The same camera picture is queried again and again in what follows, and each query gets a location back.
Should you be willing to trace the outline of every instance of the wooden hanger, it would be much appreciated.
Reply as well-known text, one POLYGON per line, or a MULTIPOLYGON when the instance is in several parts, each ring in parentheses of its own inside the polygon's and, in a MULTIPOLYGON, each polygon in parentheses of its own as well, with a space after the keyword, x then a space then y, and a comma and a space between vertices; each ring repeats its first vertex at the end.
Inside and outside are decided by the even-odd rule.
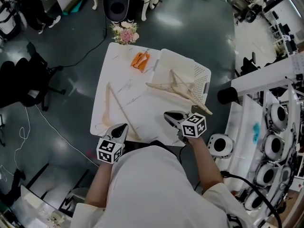
POLYGON ((106 88, 105 88, 105 110, 104 110, 104 114, 103 114, 103 116, 102 116, 103 124, 104 124, 105 126, 107 126, 107 127, 112 127, 112 126, 115 125, 115 123, 113 123, 113 122, 110 120, 110 118, 109 118, 110 92, 112 93, 112 95, 113 95, 115 101, 117 102, 117 104, 118 104, 118 106, 119 106, 119 109, 122 111, 122 113, 123 113, 124 117, 126 118, 128 124, 129 124, 129 126, 132 128, 132 130, 133 130, 133 132, 134 132, 134 133, 130 133, 130 132, 129 132, 128 135, 129 135, 131 138, 140 141, 141 139, 140 139, 138 133, 136 132, 135 128, 133 127, 133 125, 131 124, 129 118, 127 117, 126 113, 124 112, 122 106, 120 105, 118 99, 116 98, 116 95, 114 94, 114 92, 113 92, 113 90, 112 90, 112 88, 111 88, 111 86, 110 86, 110 82, 107 83, 106 88))
POLYGON ((146 83, 146 85, 149 86, 149 87, 151 87, 151 88, 159 89, 159 90, 166 91, 166 92, 169 92, 169 93, 178 94, 178 95, 180 95, 183 98, 191 100, 194 104, 198 105, 199 108, 201 108, 203 111, 205 111, 209 115, 213 114, 202 102, 196 100, 196 99, 198 99, 198 97, 191 90, 191 86, 188 86, 188 85, 191 85, 191 84, 185 83, 184 81, 182 81, 182 79, 180 77, 178 77, 177 74, 173 70, 170 70, 170 74, 172 75, 172 79, 173 79, 172 83, 169 84, 170 87, 164 87, 164 85, 168 85, 168 84, 151 84, 151 83, 146 83), (186 86, 188 92, 190 92, 193 95, 193 97, 191 95, 187 94, 187 93, 182 92, 179 89, 178 85, 181 85, 181 84, 176 82, 175 76, 181 81, 182 85, 186 86))
POLYGON ((182 81, 182 79, 180 77, 178 77, 176 75, 176 73, 173 71, 173 70, 170 70, 170 73, 172 75, 172 78, 173 78, 173 82, 171 83, 171 88, 177 92, 179 95, 191 100, 193 103, 197 104, 199 106, 199 108, 201 108, 202 110, 204 110, 206 113, 208 113, 209 115, 212 115, 213 113, 200 101, 197 101, 195 98, 198 99, 198 97, 192 92, 192 90, 182 81), (176 83, 176 78, 175 76, 186 86, 186 88, 188 89, 188 91, 191 92, 191 94, 195 97, 191 97, 190 95, 188 94, 185 94, 183 93, 182 91, 180 91, 177 83, 176 83))

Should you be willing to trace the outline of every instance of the white table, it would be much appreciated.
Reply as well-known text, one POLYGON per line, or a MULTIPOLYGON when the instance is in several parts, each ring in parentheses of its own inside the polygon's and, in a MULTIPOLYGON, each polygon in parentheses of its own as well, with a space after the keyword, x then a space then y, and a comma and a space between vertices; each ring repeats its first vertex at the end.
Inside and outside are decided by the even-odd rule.
MULTIPOLYGON (((177 137, 178 130, 165 121, 163 113, 171 110, 188 112, 192 104, 188 101, 174 101, 172 97, 167 96, 167 93, 148 88, 145 84, 153 77, 159 55, 160 51, 146 47, 110 43, 97 86, 91 134, 103 136, 108 129, 102 124, 102 116, 105 111, 106 85, 110 82, 115 96, 140 136, 141 142, 150 143, 159 140, 165 145, 184 145, 177 137), (151 56, 144 72, 141 73, 130 64, 138 52, 146 50, 151 56)), ((109 108, 109 119, 112 122, 128 123, 111 93, 109 108)), ((127 140, 135 141, 129 136, 127 140)))

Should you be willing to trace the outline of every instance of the office chair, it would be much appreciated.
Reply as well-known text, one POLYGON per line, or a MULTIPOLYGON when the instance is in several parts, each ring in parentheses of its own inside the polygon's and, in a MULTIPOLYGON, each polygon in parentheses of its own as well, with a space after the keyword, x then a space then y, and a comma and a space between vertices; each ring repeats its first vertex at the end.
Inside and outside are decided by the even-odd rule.
POLYGON ((21 58, 16 65, 6 61, 0 68, 0 108, 15 102, 21 102, 25 107, 42 103, 42 110, 47 111, 45 96, 49 90, 64 95, 65 90, 49 87, 52 76, 61 71, 62 67, 48 68, 47 62, 36 52, 33 44, 27 45, 31 59, 21 58), (29 95, 32 91, 36 97, 29 95))
POLYGON ((284 31, 285 31, 285 34, 286 34, 286 35, 289 35, 290 28, 289 28, 289 26, 288 26, 287 24, 283 25, 283 29, 284 29, 284 31))
POLYGON ((279 16, 277 15, 277 13, 276 13, 276 12, 272 11, 272 14, 273 14, 273 16, 274 16, 275 20, 278 20, 278 19, 279 19, 279 16))
POLYGON ((297 45, 296 45, 296 43, 295 43, 294 40, 291 40, 289 43, 290 43, 290 47, 291 47, 292 52, 298 50, 298 47, 297 47, 297 45))

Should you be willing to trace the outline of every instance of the white cable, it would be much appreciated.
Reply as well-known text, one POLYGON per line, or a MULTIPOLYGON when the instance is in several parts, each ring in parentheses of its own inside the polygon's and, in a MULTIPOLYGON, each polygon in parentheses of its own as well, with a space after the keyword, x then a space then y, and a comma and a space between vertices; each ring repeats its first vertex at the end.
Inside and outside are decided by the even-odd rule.
MULTIPOLYGON (((78 151, 79 153, 81 153, 84 157, 86 157, 85 154, 83 154, 79 149, 76 149, 73 145, 71 145, 71 143, 66 139, 64 138, 58 131, 55 127, 53 127, 49 122, 48 120, 46 119, 46 117, 42 114, 42 112, 40 111, 39 107, 36 105, 37 109, 39 110, 40 114, 42 115, 42 117, 46 120, 46 122, 48 123, 48 125, 50 125, 51 128, 53 128, 61 138, 63 138, 74 150, 78 151)), ((89 158, 87 158, 90 162, 92 162, 95 166, 99 167, 97 164, 95 164, 92 160, 90 160, 89 158)))
MULTIPOLYGON (((12 176, 14 176, 11 172, 9 172, 3 165, 0 165, 0 170, 1 170, 1 168, 3 168, 4 170, 6 170, 9 174, 11 174, 12 176)), ((2 172, 2 175, 5 177, 5 182, 7 182, 7 177, 6 177, 6 175, 4 174, 4 172, 2 172)))
POLYGON ((21 150, 21 149, 22 149, 22 146, 23 146, 23 144, 25 143, 25 141, 28 139, 29 132, 30 132, 29 113, 28 113, 28 109, 27 109, 26 107, 25 107, 25 110, 26 110, 26 112, 27 112, 28 124, 29 124, 28 127, 29 127, 29 129, 28 129, 28 135, 27 135, 27 137, 25 137, 24 127, 21 127, 20 130, 19 130, 19 137, 20 137, 21 139, 23 139, 23 142, 22 142, 20 148, 18 148, 18 149, 15 150, 15 154, 14 154, 14 160, 15 160, 15 164, 16 164, 16 166, 17 166, 17 169, 19 169, 19 166, 18 166, 17 161, 16 161, 16 152, 17 152, 18 150, 21 150))

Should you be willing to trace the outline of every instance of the pink flower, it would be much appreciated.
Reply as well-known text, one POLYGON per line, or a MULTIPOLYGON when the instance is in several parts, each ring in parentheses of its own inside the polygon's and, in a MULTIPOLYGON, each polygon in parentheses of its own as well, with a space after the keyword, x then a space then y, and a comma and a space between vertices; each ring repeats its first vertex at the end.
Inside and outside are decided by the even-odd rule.
POLYGON ((125 43, 129 43, 133 40, 133 33, 131 30, 129 29, 124 29, 121 33, 120 33, 120 39, 125 42, 125 43))

